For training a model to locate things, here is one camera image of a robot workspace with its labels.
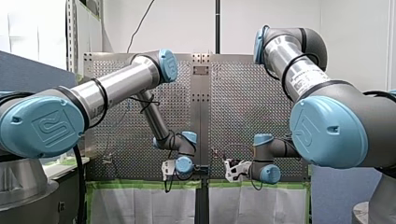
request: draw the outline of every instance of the logo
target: logo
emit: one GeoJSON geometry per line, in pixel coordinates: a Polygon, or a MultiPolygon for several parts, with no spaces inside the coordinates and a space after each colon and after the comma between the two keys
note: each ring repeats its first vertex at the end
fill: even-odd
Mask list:
{"type": "Polygon", "coordinates": [[[56,110],[35,119],[32,125],[46,147],[53,147],[75,134],[63,110],[56,110]]]}
{"type": "Polygon", "coordinates": [[[312,135],[318,133],[318,128],[304,113],[300,116],[294,131],[300,142],[309,147],[312,144],[312,135]]]}
{"type": "Polygon", "coordinates": [[[170,70],[169,72],[172,74],[177,73],[177,62],[175,57],[166,57],[166,66],[170,70]]]}

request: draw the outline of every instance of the pegboard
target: pegboard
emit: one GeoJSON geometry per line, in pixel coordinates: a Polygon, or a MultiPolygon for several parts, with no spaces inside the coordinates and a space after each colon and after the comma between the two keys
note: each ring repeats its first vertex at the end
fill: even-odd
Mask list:
{"type": "MultiPolygon", "coordinates": [[[[223,178],[219,156],[252,160],[256,133],[283,137],[289,131],[292,103],[280,82],[266,75],[261,65],[247,55],[211,56],[210,163],[211,178],[223,178]]],[[[276,159],[281,181],[306,181],[305,161],[276,159]]]]}
{"type": "MultiPolygon", "coordinates": [[[[100,77],[117,71],[132,56],[86,54],[85,75],[100,77]]],[[[195,162],[209,164],[210,178],[224,177],[221,159],[213,151],[224,152],[227,158],[250,161],[254,134],[280,137],[288,133],[291,102],[280,83],[254,64],[251,56],[177,54],[177,59],[177,82],[161,85],[152,92],[161,102],[160,111],[169,129],[182,132],[200,127],[195,162]]],[[[98,157],[88,166],[88,179],[161,180],[161,165],[168,152],[152,147],[153,134],[145,117],[139,114],[140,109],[137,102],[127,100],[110,109],[102,124],[94,129],[98,157]]],[[[277,159],[276,164],[282,171],[282,181],[307,180],[304,161],[277,159]]]]}
{"type": "MultiPolygon", "coordinates": [[[[85,74],[101,77],[129,64],[133,54],[87,53],[84,58],[85,74]]],[[[169,129],[175,133],[191,129],[190,73],[191,62],[178,60],[176,82],[164,84],[151,92],[169,129]]],[[[126,100],[111,108],[102,123],[93,129],[96,154],[87,168],[89,180],[113,178],[162,179],[161,165],[168,151],[152,146],[154,137],[141,106],[126,100]]]]}

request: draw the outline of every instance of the metal rod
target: metal rod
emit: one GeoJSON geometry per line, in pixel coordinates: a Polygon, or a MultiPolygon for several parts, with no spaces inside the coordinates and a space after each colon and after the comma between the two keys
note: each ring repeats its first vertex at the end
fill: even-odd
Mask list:
{"type": "Polygon", "coordinates": [[[220,54],[220,0],[216,0],[216,54],[220,54]]]}

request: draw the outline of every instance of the white cloth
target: white cloth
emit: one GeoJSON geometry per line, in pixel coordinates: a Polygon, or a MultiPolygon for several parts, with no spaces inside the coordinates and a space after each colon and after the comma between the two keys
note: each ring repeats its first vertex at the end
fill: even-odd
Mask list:
{"type": "Polygon", "coordinates": [[[306,189],[213,188],[210,223],[305,224],[306,193],[306,189]]]}
{"type": "Polygon", "coordinates": [[[195,189],[96,189],[91,224],[193,224],[195,189]]]}

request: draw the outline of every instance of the robotic arm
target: robotic arm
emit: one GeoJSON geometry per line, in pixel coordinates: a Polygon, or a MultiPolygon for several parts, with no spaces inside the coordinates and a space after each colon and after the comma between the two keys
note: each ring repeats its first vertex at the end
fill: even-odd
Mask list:
{"type": "Polygon", "coordinates": [[[158,148],[177,150],[180,172],[187,173],[192,167],[195,133],[184,133],[174,144],[168,144],[169,131],[158,107],[150,103],[149,90],[176,78],[177,59],[170,50],[162,49],[135,55],[127,67],[70,90],[57,87],[26,97],[18,92],[7,94],[0,100],[1,154],[30,159],[61,155],[87,129],[96,126],[109,108],[136,95],[146,108],[144,113],[158,139],[158,148]]]}
{"type": "Polygon", "coordinates": [[[318,166],[375,167],[396,176],[392,169],[396,165],[392,153],[396,148],[396,98],[392,93],[362,93],[346,81],[330,79],[324,73],[325,44],[309,29],[264,26],[256,35],[254,49],[255,63],[263,64],[269,76],[280,80],[294,102],[292,141],[283,145],[283,140],[271,134],[257,134],[254,161],[245,166],[246,175],[275,184],[280,171],[271,159],[301,156],[318,166]]]}

